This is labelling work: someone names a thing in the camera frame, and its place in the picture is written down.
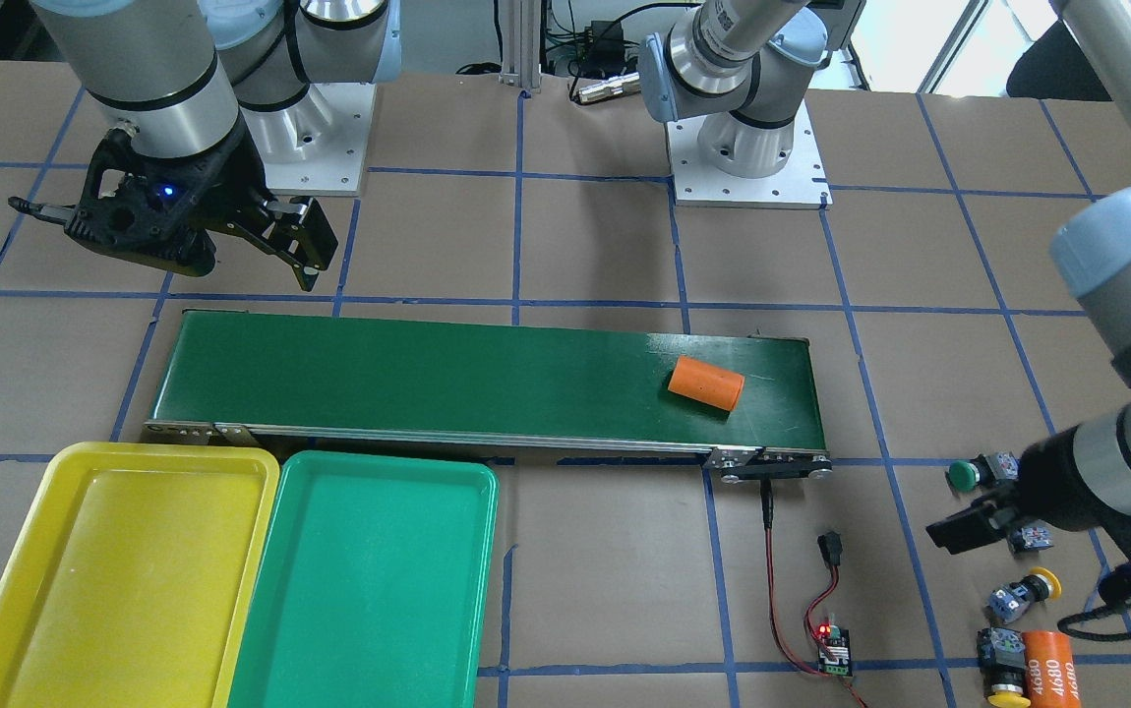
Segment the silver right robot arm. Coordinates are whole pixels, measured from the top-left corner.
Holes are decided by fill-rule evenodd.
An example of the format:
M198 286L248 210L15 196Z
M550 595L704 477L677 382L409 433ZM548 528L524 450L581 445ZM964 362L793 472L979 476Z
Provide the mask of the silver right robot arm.
M355 196L375 84L402 68L396 1L35 1L107 118L74 205L19 197L94 254L202 277L213 233L311 291L339 241L321 196Z

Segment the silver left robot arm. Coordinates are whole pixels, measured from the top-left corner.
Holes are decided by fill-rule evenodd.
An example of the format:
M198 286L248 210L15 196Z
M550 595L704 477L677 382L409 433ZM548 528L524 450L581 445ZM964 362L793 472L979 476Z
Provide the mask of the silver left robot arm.
M1131 127L1131 1L1055 1L1052 9ZM718 139L701 147L724 173L771 175L782 159L760 133L789 133L824 40L804 1L703 1L644 40L637 71L645 106L661 124L714 122ZM1131 188L1074 215L1048 253L1131 389ZM1018 466L1018 478L929 525L930 539L965 553L1029 521L1100 528L1126 556L1100 584L1100 598L1131 608L1131 403L1026 448Z

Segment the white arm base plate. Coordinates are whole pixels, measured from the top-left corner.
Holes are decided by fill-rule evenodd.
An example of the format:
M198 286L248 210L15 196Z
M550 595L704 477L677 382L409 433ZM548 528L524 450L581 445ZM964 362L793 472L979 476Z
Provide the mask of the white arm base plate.
M243 107L269 191L357 198L377 90L372 84L312 85L294 106L274 112Z
M729 113L666 126L675 201L687 207L821 209L834 202L804 100L791 124L758 129Z

